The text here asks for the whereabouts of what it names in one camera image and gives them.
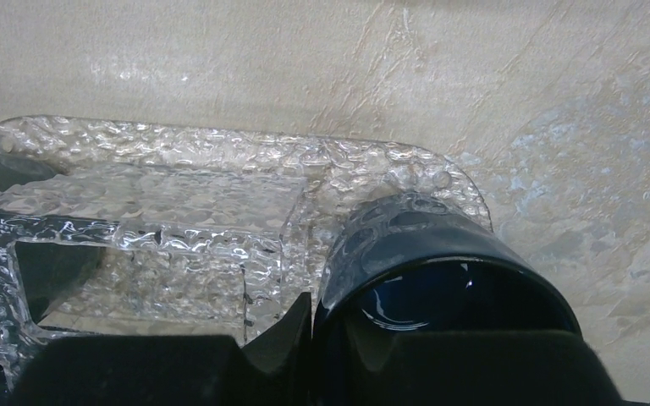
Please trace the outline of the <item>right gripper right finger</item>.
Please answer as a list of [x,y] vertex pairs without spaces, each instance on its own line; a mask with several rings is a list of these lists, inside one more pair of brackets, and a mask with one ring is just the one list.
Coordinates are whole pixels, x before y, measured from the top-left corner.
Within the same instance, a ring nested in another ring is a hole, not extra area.
[[569,332],[386,332],[347,321],[327,350],[326,405],[625,404]]

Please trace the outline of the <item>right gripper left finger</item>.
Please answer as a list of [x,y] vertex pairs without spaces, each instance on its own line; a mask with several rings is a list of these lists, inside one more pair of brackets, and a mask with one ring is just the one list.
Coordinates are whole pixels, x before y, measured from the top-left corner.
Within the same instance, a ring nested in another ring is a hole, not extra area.
[[48,344],[12,405],[304,405],[311,296],[240,347],[233,337],[91,336]]

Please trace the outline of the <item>clear plastic soap dish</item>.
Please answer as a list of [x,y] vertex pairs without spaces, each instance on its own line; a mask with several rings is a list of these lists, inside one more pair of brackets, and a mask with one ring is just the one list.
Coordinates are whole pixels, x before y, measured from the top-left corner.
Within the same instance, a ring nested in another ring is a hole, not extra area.
[[0,365],[9,387],[50,342],[224,334],[278,322],[305,246],[306,179],[102,164],[0,191]]

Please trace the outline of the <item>dark blue cup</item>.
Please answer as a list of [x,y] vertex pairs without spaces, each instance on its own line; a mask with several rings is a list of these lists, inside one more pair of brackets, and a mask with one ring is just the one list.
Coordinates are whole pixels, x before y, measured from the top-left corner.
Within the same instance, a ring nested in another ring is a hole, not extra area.
[[460,208],[416,192],[359,204],[325,260],[313,327],[339,349],[347,315],[386,334],[555,330],[581,334],[562,293]]

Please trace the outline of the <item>clear textured oval tray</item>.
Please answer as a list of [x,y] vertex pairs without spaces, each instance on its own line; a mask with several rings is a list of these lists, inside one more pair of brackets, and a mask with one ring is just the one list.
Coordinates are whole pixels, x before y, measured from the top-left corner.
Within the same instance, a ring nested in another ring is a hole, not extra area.
[[303,291],[318,290],[337,233],[364,201],[416,191],[459,206],[487,230],[493,227],[485,200],[462,169],[438,153],[393,141],[41,115],[2,121],[0,155],[29,157],[63,172],[121,162],[306,178],[298,232],[306,247],[284,273],[283,307]]

